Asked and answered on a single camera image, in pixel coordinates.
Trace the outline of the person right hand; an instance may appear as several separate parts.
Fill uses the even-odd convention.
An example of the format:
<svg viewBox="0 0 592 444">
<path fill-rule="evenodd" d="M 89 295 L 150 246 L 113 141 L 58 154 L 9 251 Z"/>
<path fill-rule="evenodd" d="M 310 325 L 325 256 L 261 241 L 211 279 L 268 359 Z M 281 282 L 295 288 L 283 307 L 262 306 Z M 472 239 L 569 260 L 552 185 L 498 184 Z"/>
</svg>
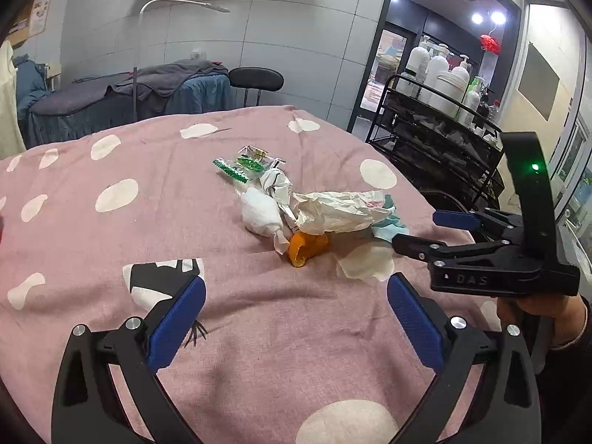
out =
<svg viewBox="0 0 592 444">
<path fill-rule="evenodd" d="M 545 294 L 517 300 L 497 299 L 497 315 L 504 325 L 517 325 L 523 313 L 553 321 L 554 348 L 576 341 L 584 333 L 588 320 L 588 309 L 580 296 Z"/>
</svg>

